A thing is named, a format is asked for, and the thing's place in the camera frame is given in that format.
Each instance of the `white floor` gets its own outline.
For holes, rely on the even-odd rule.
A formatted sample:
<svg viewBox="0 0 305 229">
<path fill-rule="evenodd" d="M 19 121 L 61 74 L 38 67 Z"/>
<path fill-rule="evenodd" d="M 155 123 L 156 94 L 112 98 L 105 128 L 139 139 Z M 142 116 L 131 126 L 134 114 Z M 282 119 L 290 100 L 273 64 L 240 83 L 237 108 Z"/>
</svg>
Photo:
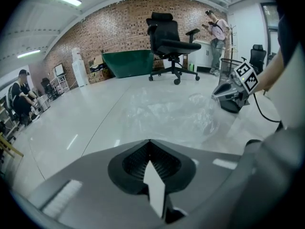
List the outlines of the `white floor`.
<svg viewBox="0 0 305 229">
<path fill-rule="evenodd" d="M 48 179 L 82 155 L 118 146 L 152 136 L 131 135 L 126 124 L 126 108 L 137 101 L 139 92 L 147 92 L 147 99 L 158 99 L 160 92 L 174 93 L 175 98 L 185 101 L 185 96 L 200 93 L 210 97 L 218 79 L 209 74 L 200 74 L 200 81 L 191 75 L 183 75 L 180 85 L 174 85 L 174 75 L 110 79 L 104 82 L 76 88 L 51 103 L 40 119 L 25 128 L 14 142 L 24 153 L 14 172 L 12 188 L 27 197 L 40 183 Z M 262 94 L 257 95 L 264 114 L 279 119 L 275 107 Z M 253 97 L 250 105 L 239 114 L 219 110 L 219 129 L 205 141 L 189 142 L 190 147 L 232 154 L 242 154 L 249 139 L 263 139 L 277 128 L 258 112 Z M 168 130 L 167 140 L 171 140 Z"/>
</svg>

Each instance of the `monitor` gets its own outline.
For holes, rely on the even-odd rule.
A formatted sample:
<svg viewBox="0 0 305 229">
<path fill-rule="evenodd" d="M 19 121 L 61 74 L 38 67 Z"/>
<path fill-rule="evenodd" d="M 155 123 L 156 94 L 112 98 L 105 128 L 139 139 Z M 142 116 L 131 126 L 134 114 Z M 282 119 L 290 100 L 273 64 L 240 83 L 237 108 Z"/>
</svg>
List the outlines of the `monitor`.
<svg viewBox="0 0 305 229">
<path fill-rule="evenodd" d="M 56 73 L 56 76 L 60 76 L 60 75 L 64 74 L 62 64 L 59 64 L 55 67 L 55 73 Z"/>
</svg>

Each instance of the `pink shirt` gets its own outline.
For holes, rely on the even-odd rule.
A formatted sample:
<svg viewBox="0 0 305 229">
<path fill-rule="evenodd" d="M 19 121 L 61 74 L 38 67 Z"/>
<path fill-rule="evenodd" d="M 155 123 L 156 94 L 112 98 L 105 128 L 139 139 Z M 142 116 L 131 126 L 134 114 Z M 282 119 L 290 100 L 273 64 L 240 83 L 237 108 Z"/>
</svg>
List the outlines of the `pink shirt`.
<svg viewBox="0 0 305 229">
<path fill-rule="evenodd" d="M 208 30 L 212 32 L 213 36 L 216 37 L 217 39 L 223 41 L 225 39 L 225 31 L 226 28 L 229 27 L 228 23 L 223 20 L 220 19 L 217 22 L 217 25 L 221 27 L 221 29 L 223 30 L 223 32 L 221 31 L 221 29 L 218 26 L 212 26 L 210 25 Z"/>
</svg>

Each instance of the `plastic sheet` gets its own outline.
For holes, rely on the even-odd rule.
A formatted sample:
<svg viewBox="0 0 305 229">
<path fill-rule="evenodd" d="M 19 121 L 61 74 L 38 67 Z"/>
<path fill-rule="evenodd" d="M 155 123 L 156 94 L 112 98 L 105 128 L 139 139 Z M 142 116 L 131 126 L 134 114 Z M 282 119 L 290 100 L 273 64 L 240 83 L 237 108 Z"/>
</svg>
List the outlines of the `plastic sheet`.
<svg viewBox="0 0 305 229">
<path fill-rule="evenodd" d="M 215 134 L 220 104 L 209 95 L 142 88 L 126 107 L 127 135 L 132 140 L 161 139 L 179 144 L 201 143 Z"/>
</svg>

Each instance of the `white arrow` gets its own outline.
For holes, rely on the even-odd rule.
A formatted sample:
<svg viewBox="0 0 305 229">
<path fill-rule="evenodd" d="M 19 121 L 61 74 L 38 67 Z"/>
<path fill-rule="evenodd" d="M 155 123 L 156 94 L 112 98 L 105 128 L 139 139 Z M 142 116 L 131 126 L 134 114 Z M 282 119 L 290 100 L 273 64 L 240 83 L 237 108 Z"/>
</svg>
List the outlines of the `white arrow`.
<svg viewBox="0 0 305 229">
<path fill-rule="evenodd" d="M 163 215 L 164 199 L 165 199 L 165 184 L 153 167 L 151 161 L 145 169 L 143 182 L 148 185 L 150 204 L 153 210 L 161 218 Z"/>
</svg>

